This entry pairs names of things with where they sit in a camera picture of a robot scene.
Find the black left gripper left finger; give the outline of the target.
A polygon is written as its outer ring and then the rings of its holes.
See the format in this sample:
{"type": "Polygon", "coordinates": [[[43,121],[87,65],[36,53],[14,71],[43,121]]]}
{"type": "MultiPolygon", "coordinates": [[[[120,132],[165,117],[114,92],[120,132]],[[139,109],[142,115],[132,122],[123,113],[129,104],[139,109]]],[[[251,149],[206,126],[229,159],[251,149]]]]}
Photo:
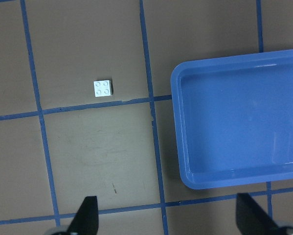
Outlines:
{"type": "Polygon", "coordinates": [[[70,223],[69,235],[96,235],[98,233],[98,202],[96,196],[87,196],[70,223]]]}

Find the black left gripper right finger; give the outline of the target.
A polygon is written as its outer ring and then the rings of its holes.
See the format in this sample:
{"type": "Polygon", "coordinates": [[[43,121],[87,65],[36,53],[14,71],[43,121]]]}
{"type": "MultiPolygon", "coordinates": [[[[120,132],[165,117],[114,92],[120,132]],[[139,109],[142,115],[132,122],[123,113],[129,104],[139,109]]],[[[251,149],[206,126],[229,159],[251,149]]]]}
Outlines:
{"type": "Polygon", "coordinates": [[[235,221],[242,235],[273,235],[279,229],[248,193],[236,195],[235,221]]]}

